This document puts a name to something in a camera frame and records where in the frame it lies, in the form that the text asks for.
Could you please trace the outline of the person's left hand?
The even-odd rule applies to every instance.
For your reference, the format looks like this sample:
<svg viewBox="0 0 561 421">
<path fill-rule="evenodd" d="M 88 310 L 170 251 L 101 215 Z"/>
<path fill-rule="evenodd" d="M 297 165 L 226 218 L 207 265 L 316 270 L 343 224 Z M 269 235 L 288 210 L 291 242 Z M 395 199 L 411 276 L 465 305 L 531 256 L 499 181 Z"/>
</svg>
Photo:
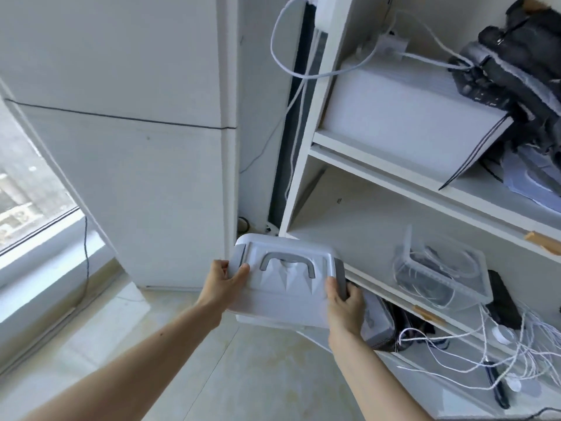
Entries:
<svg viewBox="0 0 561 421">
<path fill-rule="evenodd" d="M 230 282 L 228 267 L 227 260 L 212 261 L 195 304 L 197 307 L 202 307 L 214 315 L 222 315 L 235 302 L 243 287 L 236 287 Z"/>
</svg>

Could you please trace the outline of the person's right hand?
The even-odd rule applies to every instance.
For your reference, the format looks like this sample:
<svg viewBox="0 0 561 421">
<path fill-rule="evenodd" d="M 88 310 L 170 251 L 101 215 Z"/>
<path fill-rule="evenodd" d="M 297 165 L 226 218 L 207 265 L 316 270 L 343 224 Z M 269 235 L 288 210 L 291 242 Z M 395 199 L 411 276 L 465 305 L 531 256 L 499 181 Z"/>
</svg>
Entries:
<svg viewBox="0 0 561 421">
<path fill-rule="evenodd" d="M 352 282 L 346 283 L 346 299 L 339 305 L 328 302 L 329 344 L 344 336 L 361 338 L 361 327 L 365 311 L 362 292 Z"/>
</svg>

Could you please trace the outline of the white storage box with handle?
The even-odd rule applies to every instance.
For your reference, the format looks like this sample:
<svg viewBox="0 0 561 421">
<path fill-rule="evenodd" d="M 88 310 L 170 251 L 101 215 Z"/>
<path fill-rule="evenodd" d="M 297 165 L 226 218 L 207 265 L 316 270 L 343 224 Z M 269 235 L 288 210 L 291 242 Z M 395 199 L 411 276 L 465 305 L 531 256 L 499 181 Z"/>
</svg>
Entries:
<svg viewBox="0 0 561 421">
<path fill-rule="evenodd" d="M 334 277 L 348 298 L 344 263 L 333 247 L 286 237 L 247 233 L 236 241 L 228 277 L 250 266 L 232 313 L 266 323 L 327 328 L 325 281 Z"/>
</svg>

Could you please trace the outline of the person's left forearm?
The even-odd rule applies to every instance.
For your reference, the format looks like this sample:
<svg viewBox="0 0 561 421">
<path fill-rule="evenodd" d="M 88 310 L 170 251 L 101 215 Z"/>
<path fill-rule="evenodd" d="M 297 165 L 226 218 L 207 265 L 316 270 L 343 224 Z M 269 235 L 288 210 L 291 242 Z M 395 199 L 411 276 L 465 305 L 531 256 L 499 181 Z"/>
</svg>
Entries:
<svg viewBox="0 0 561 421">
<path fill-rule="evenodd" d="M 21 421 L 142 421 L 228 307 L 198 301 Z"/>
</svg>

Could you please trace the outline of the person's right forearm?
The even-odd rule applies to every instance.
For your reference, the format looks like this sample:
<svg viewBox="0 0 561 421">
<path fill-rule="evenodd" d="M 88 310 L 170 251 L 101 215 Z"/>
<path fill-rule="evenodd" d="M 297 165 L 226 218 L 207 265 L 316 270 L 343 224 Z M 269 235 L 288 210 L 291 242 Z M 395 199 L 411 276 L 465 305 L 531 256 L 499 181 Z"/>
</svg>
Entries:
<svg viewBox="0 0 561 421">
<path fill-rule="evenodd" d="M 365 421 L 434 421 L 358 333 L 330 327 L 329 346 Z"/>
</svg>

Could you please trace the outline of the grey translucent storage box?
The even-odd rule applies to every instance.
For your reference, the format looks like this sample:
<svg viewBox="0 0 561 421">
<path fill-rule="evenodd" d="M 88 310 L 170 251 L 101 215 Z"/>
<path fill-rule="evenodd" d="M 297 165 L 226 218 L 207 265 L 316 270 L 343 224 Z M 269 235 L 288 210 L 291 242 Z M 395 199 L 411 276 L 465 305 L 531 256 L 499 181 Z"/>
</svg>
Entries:
<svg viewBox="0 0 561 421">
<path fill-rule="evenodd" d="M 361 337 L 375 351 L 392 353 L 396 348 L 396 322 L 385 300 L 354 283 L 365 303 Z"/>
</svg>

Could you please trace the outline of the white shelf unit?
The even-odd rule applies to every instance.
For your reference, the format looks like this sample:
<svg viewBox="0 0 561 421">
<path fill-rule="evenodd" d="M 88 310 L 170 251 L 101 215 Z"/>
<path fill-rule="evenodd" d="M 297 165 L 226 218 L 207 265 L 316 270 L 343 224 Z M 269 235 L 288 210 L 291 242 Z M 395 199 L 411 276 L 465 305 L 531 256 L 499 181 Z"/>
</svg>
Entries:
<svg viewBox="0 0 561 421">
<path fill-rule="evenodd" d="M 473 164 L 443 190 L 419 168 L 381 155 L 321 127 L 336 77 L 317 80 L 280 233 L 336 249 L 349 280 L 430 322 L 451 339 L 449 354 L 413 344 L 380 358 L 409 393 L 435 418 L 527 417 L 545 407 L 561 410 L 561 350 L 543 328 L 535 328 L 536 368 L 520 392 L 509 392 L 510 409 L 499 407 L 485 369 L 459 356 L 510 366 L 516 344 L 502 344 L 493 323 L 481 325 L 480 305 L 440 311 L 396 285 L 392 260 L 406 226 L 448 236 L 480 250 L 487 268 L 499 273 L 522 311 L 529 310 L 561 332 L 561 215 L 510 192 L 483 167 Z"/>
</svg>

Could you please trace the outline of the clear plastic container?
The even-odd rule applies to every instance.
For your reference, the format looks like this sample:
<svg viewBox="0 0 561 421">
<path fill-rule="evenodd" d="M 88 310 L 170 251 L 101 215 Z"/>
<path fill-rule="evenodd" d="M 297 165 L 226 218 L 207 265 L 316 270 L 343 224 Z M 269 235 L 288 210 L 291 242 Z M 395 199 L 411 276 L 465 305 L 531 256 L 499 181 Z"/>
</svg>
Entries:
<svg viewBox="0 0 561 421">
<path fill-rule="evenodd" d="M 396 246 L 392 274 L 397 286 L 440 311 L 462 311 L 493 302 L 486 257 L 448 236 L 408 225 Z"/>
</svg>

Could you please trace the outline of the large white box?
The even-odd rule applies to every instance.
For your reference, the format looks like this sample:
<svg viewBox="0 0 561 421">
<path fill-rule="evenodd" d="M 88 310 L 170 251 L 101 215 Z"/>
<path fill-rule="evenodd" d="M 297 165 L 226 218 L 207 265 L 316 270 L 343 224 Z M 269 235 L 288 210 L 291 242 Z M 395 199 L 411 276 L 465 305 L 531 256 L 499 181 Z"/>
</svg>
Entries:
<svg viewBox="0 0 561 421">
<path fill-rule="evenodd" d="M 508 113 L 461 96 L 444 68 L 374 56 L 335 79 L 321 127 L 446 183 L 512 123 Z"/>
</svg>

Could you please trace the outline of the black pen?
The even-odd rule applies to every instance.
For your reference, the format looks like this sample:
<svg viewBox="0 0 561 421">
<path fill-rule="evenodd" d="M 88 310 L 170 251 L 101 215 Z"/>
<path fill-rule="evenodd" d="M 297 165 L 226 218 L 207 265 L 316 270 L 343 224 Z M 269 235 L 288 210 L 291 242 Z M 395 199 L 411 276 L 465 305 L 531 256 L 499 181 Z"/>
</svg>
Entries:
<svg viewBox="0 0 561 421">
<path fill-rule="evenodd" d="M 491 390 L 493 391 L 493 395 L 496 403 L 499 405 L 500 408 L 504 410 L 509 410 L 510 401 L 507 395 L 507 391 L 503 385 L 503 382 L 502 380 L 499 379 L 500 373 L 498 368 L 494 365 L 492 361 L 488 359 L 485 359 L 483 361 L 483 365 L 485 367 L 487 379 L 489 380 Z"/>
</svg>

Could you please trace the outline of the window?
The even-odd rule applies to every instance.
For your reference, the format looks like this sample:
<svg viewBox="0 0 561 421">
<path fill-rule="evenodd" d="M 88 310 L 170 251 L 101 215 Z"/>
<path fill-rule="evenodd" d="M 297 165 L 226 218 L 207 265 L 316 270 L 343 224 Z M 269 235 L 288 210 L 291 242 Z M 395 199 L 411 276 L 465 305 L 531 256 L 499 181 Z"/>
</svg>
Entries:
<svg viewBox="0 0 561 421">
<path fill-rule="evenodd" d="M 78 210 L 0 99 L 0 256 Z"/>
</svg>

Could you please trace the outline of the black backpack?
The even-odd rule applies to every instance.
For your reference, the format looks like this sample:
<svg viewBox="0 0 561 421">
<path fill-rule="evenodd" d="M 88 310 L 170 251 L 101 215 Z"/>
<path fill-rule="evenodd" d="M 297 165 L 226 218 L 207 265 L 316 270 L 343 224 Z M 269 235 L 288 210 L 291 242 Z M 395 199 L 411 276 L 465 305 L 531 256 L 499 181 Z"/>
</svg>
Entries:
<svg viewBox="0 0 561 421">
<path fill-rule="evenodd" d="M 516 0 L 503 27 L 488 26 L 449 68 L 459 93 L 505 111 L 501 136 L 529 144 L 561 169 L 561 13 L 538 0 Z"/>
</svg>

